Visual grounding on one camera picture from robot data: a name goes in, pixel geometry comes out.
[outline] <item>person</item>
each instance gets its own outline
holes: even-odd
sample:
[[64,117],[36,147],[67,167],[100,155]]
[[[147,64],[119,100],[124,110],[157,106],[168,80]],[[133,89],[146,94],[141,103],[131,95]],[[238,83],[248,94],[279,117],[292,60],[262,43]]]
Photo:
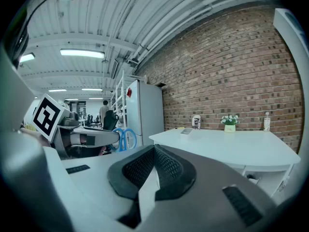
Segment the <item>person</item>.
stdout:
[[64,100],[63,103],[64,103],[64,107],[65,107],[66,109],[70,110],[70,102],[67,101],[67,100]]
[[106,115],[106,112],[109,110],[110,108],[108,107],[108,101],[105,100],[103,101],[103,106],[100,108],[100,116],[101,116],[101,123],[103,126],[103,121],[104,121],[104,117]]

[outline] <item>plastic bottle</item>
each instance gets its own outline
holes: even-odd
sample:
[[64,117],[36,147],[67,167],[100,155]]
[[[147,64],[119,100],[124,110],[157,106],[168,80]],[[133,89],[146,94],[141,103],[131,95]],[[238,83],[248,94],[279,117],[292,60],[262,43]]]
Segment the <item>plastic bottle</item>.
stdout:
[[266,117],[264,118],[264,131],[269,131],[269,129],[270,129],[269,112],[266,112],[265,115],[266,115]]
[[194,127],[194,129],[201,129],[201,116],[200,115],[193,116],[192,126]]

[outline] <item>white flowers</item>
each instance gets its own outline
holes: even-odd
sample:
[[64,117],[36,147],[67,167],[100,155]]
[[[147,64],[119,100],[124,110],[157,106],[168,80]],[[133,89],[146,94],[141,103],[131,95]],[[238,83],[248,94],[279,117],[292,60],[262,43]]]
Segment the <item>white flowers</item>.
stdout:
[[222,116],[222,120],[220,122],[225,125],[235,125],[239,123],[238,115]]

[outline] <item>blue hose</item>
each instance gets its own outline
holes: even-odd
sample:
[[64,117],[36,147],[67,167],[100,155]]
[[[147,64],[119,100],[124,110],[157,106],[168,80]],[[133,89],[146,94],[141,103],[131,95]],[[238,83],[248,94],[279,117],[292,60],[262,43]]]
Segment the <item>blue hose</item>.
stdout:
[[116,148],[114,148],[112,145],[110,145],[110,148],[111,148],[112,150],[115,150],[115,151],[117,151],[117,152],[121,152],[121,151],[127,150],[127,148],[126,148],[126,133],[127,133],[128,131],[131,132],[131,133],[133,134],[133,137],[134,137],[134,139],[135,139],[134,146],[132,146],[131,148],[128,148],[128,149],[134,149],[134,148],[136,147],[137,139],[136,139],[136,135],[135,135],[135,133],[134,133],[134,131],[133,131],[132,129],[122,130],[121,128],[116,128],[116,129],[113,130],[113,132],[116,132],[116,131],[119,131],[119,132],[120,132],[120,133],[119,133],[119,135],[120,135],[120,137],[119,137],[119,146],[118,146],[118,148],[116,149]]

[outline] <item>office chair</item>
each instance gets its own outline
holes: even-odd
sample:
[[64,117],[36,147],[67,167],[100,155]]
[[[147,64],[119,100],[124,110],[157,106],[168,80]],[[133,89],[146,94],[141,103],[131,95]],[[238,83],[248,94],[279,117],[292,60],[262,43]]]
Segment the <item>office chair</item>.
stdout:
[[100,126],[100,121],[99,121],[99,119],[98,119],[98,116],[97,116],[97,118],[96,118],[96,121],[94,122],[95,123],[95,125],[93,126],[93,127],[95,127],[95,126]]
[[88,117],[87,117],[87,121],[85,122],[85,125],[90,127],[90,114],[88,114]]
[[95,123],[92,119],[93,119],[93,115],[91,115],[91,117],[90,117],[90,125],[89,125],[90,127],[95,125]]
[[103,123],[103,130],[112,131],[116,128],[119,116],[112,110],[106,112]]

